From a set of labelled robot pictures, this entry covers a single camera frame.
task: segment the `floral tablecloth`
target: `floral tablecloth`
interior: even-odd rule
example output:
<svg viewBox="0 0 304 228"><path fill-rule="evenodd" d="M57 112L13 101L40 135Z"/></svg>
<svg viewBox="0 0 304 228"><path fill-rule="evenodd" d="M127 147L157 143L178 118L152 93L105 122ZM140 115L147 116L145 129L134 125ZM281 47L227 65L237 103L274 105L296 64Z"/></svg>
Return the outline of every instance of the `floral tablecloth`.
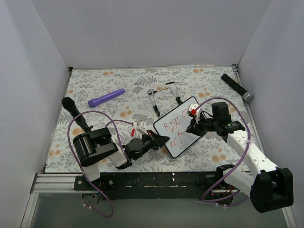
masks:
<svg viewBox="0 0 304 228"><path fill-rule="evenodd" d="M75 101L80 112L99 110L107 113L113 119L130 122L145 120L147 129L152 129L153 122L158 117L147 92L151 86L175 81L181 100L194 96L201 103L210 97L222 96L231 100L248 121L241 96L221 80L220 77L224 73L232 78L235 77L231 67L73 70L66 96ZM124 94L102 103L96 108L88 106L87 102L90 99L121 88L125 89ZM155 97L161 115L177 106L177 102L169 90L163 90ZM204 110L211 112L211 105L205 105ZM230 105L229 111L234 121L241 121L236 110ZM94 126L93 129L102 128L108 123L108 119L100 114L86 114L85 119L88 125ZM67 143L67 127L71 120L71 115L62 109L48 153L45 173L80 172ZM127 144L133 138L131 136L133 127L124 123L118 123L117 126L122 143ZM117 140L114 127L109 125L109 129L113 135L112 138ZM74 124L71 139L80 133L82 133L81 128ZM99 169L100 172L215 171L216 167L220 165L235 164L238 160L238 154L219 136L215 133L208 133L176 159L173 159L163 147L159 151L146 153L135 161L133 166L125 170L116 169L107 158L99 162ZM240 168L247 170L245 165L241 165Z"/></svg>

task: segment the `small whiteboard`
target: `small whiteboard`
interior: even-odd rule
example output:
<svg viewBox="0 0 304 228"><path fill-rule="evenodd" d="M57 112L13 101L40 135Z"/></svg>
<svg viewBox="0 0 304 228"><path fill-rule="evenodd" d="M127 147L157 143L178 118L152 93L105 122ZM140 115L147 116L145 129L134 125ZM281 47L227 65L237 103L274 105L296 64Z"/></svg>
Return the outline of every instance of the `small whiteboard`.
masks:
<svg viewBox="0 0 304 228"><path fill-rule="evenodd" d="M190 125L192 119L187 114L190 104L198 104L195 97L190 97L154 123L159 135L170 137L165 146L173 158L180 156L200 138L187 132L181 134Z"/></svg>

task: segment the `gray floor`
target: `gray floor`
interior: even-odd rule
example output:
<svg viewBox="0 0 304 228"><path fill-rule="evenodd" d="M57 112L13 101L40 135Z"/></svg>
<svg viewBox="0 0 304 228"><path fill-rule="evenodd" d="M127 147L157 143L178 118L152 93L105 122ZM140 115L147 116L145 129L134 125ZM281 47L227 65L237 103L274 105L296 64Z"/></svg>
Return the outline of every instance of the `gray floor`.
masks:
<svg viewBox="0 0 304 228"><path fill-rule="evenodd" d="M249 199L227 209L203 205L196 199L125 199L113 204L114 216L105 219L82 205L80 193L39 194L31 227L287 227L281 210L260 214ZM105 201L98 208L110 210Z"/></svg>

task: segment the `purple marker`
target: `purple marker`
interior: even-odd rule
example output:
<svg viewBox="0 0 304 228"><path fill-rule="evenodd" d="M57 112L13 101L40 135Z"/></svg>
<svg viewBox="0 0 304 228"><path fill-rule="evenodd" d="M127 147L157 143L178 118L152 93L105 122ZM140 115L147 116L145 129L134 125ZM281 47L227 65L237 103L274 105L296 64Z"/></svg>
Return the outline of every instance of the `purple marker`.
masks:
<svg viewBox="0 0 304 228"><path fill-rule="evenodd" d="M119 96L119 95L121 95L123 93L124 93L124 89L119 89L119 90L111 92L111 93L109 93L107 95L101 96L99 98L93 98L92 100L88 101L88 104L89 104L89 106L91 108L94 108L94 107L100 105L101 103L103 103L103 102L105 102L107 100L110 100L110 99L112 99L114 97L117 97L117 96Z"/></svg>

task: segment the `white wall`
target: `white wall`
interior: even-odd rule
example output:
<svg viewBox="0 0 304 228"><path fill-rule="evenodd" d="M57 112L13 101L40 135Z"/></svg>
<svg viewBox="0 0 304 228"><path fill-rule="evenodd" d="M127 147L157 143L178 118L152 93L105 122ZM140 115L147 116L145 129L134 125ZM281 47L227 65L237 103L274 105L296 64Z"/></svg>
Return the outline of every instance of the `white wall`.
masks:
<svg viewBox="0 0 304 228"><path fill-rule="evenodd" d="M68 68L30 0L0 1L0 226L19 227Z"/></svg>
<svg viewBox="0 0 304 228"><path fill-rule="evenodd" d="M270 0L32 0L69 67L238 63Z"/></svg>
<svg viewBox="0 0 304 228"><path fill-rule="evenodd" d="M265 153L294 175L292 211L304 227L304 1L272 0L239 64Z"/></svg>

